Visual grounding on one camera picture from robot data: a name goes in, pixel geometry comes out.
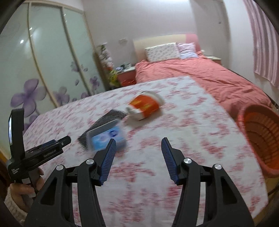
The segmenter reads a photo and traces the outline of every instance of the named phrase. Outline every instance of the purple flower decal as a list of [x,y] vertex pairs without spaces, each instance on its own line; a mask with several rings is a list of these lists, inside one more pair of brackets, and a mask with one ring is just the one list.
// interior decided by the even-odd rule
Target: purple flower decal
[[[88,71],[88,68],[84,68],[83,65],[81,65],[80,67],[81,67],[81,70],[82,70],[82,71],[84,71],[84,72],[87,72],[87,71]],[[71,68],[72,68],[72,69],[71,69],[72,72],[79,72],[78,66],[76,65],[75,62],[72,62]]]
[[81,65],[81,70],[83,70],[84,72],[87,72],[88,68],[83,68],[83,65]]
[[59,91],[54,91],[53,94],[59,103],[60,106],[67,104],[70,101],[70,95],[66,94],[67,88],[66,87],[60,87]]
[[82,94],[81,94],[81,97],[80,98],[86,98],[86,97],[88,97],[89,95],[86,93],[86,92],[83,92]]
[[11,107],[13,108],[23,104],[24,117],[29,117],[34,113],[37,108],[35,101],[42,101],[47,95],[45,87],[37,87],[38,84],[38,79],[27,80],[23,86],[24,93],[16,93],[11,99]]
[[36,118],[38,117],[38,115],[32,115],[29,118],[29,124],[25,123],[24,124],[24,130],[23,130],[23,134],[26,132],[26,130],[30,127],[30,125],[36,120]]
[[92,91],[94,92],[100,86],[100,82],[98,81],[98,78],[96,76],[90,78],[89,81],[92,84]]
[[76,65],[76,63],[75,62],[72,62],[72,64],[71,64],[71,68],[72,68],[72,72],[78,72],[79,70],[78,70],[78,66]]

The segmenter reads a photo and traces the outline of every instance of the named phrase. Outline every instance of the frosted glass door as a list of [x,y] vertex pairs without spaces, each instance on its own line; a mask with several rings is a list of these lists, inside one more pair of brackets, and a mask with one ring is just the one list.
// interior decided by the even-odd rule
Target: frosted glass door
[[30,26],[39,67],[58,104],[64,105],[88,96],[76,72],[61,9],[32,4]]
[[8,119],[12,109],[25,109],[27,129],[39,114],[54,108],[31,53],[27,9],[28,5],[22,4],[0,34],[0,146],[7,153],[10,151]]
[[82,14],[68,9],[65,9],[64,13],[72,44],[82,65],[85,79],[91,86],[91,91],[93,94],[105,92],[102,79],[93,60],[93,49]]

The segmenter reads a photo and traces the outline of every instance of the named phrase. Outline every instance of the white floral pillow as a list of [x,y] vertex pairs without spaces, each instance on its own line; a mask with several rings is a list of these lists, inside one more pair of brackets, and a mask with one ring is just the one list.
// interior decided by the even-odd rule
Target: white floral pillow
[[149,62],[159,62],[169,59],[179,59],[180,53],[175,42],[145,48]]

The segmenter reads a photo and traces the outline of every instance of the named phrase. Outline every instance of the plastic box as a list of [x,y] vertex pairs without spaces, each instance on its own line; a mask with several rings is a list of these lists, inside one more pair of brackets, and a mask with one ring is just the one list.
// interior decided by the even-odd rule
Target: plastic box
[[87,147],[93,152],[103,150],[111,138],[115,139],[117,150],[121,150],[126,146],[126,138],[119,119],[88,131],[86,135]]

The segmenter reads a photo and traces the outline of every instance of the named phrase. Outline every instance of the wall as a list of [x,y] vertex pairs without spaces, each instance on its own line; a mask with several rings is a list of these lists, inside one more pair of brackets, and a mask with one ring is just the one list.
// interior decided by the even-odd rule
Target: wall
[[279,90],[268,80],[254,73],[253,34],[243,0],[223,0],[226,6],[231,39],[229,69],[259,86],[274,101]]
[[[188,0],[83,0],[95,45],[108,43],[115,66],[136,63],[133,39],[196,33]],[[127,38],[127,43],[118,40]]]
[[229,67],[230,30],[223,1],[190,0],[199,43],[206,55],[222,59],[224,67]]
[[65,5],[72,6],[72,7],[78,8],[80,10],[83,10],[82,0],[51,0],[51,1],[62,3]]

